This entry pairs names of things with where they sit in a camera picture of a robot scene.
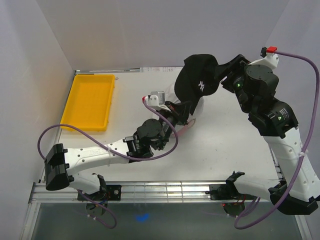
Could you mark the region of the pink cap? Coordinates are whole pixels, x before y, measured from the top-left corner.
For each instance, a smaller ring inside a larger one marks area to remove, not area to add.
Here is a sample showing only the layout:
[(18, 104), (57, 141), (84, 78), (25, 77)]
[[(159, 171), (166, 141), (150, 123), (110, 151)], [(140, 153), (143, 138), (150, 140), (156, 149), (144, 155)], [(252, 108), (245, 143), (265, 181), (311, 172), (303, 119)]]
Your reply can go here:
[(177, 132), (177, 136), (181, 137), (187, 130), (192, 128), (196, 123), (196, 119), (191, 119), (186, 125), (177, 125), (175, 130)]

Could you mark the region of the black cap white logo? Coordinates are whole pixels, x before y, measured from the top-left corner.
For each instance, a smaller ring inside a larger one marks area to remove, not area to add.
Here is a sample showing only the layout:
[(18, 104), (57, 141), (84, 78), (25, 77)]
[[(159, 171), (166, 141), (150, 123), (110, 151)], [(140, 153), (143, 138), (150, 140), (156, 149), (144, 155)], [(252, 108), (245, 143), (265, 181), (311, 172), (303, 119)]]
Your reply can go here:
[(191, 115), (201, 97), (217, 91), (220, 84), (215, 79), (217, 66), (217, 59), (211, 54), (193, 54), (184, 60), (184, 66), (174, 84), (174, 93), (180, 102), (191, 102)]

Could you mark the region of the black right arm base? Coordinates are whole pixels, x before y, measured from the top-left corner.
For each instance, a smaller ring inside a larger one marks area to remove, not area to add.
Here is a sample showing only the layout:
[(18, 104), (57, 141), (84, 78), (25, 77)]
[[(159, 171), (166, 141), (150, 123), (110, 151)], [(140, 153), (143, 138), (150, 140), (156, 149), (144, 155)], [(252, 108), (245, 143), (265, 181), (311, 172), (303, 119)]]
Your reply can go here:
[(210, 184), (209, 190), (205, 191), (206, 195), (209, 195), (212, 201), (214, 200), (230, 200), (232, 202), (223, 202), (222, 208), (227, 214), (227, 216), (232, 218), (237, 218), (242, 212), (244, 212), (244, 217), (252, 213), (258, 206), (259, 199), (249, 195), (249, 200), (252, 199), (251, 204), (246, 207), (245, 201), (247, 195), (239, 193), (236, 190), (234, 182), (241, 176), (245, 175), (244, 172), (233, 171), (223, 184)]

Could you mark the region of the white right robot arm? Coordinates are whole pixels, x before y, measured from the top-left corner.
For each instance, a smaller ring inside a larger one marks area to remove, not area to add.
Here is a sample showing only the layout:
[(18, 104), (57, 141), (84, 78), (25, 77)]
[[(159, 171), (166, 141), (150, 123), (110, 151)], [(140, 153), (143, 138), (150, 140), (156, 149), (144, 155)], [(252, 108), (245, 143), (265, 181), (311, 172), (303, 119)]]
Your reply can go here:
[(238, 55), (219, 65), (215, 77), (236, 95), (241, 110), (274, 154), (281, 177), (270, 180), (233, 172), (214, 193), (230, 199), (260, 197), (283, 214), (310, 215), (318, 208), (320, 181), (303, 151), (294, 111), (275, 97), (279, 78), (273, 70), (264, 60), (251, 63)]

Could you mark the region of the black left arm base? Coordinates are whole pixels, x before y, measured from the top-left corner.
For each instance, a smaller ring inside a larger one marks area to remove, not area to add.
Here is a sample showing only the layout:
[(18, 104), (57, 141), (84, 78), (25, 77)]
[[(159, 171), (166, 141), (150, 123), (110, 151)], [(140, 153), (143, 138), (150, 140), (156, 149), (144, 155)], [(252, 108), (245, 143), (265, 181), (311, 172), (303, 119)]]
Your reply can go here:
[[(122, 186), (121, 185), (107, 185), (106, 190), (98, 191), (93, 194), (84, 193), (84, 195), (103, 205), (104, 207), (108, 207), (109, 201), (120, 201), (121, 200), (121, 193), (122, 193)], [(101, 217), (106, 213), (106, 210), (98, 206), (97, 204), (93, 204), (92, 202), (88, 201), (86, 203), (86, 212), (90, 215), (95, 217)]]

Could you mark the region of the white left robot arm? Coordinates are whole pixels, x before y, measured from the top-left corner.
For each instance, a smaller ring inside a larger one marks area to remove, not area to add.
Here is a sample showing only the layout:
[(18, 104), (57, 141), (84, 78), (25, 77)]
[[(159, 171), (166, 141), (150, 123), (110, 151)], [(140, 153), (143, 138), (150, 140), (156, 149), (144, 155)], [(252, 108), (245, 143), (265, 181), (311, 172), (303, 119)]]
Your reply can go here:
[(164, 150), (171, 135), (174, 135), (176, 140), (179, 139), (175, 127), (188, 124), (192, 102), (166, 101), (160, 105), (151, 104), (152, 98), (151, 95), (146, 96), (142, 102), (158, 118), (144, 121), (132, 136), (103, 144), (79, 130), (79, 133), (96, 145), (86, 148), (65, 148), (61, 143), (55, 144), (44, 156), (46, 190), (58, 191), (71, 187), (91, 195), (95, 200), (100, 200), (106, 195), (106, 182), (103, 176), (97, 173), (88, 174), (86, 170), (113, 164), (152, 161), (172, 153), (177, 144), (158, 156), (154, 156), (153, 151)]

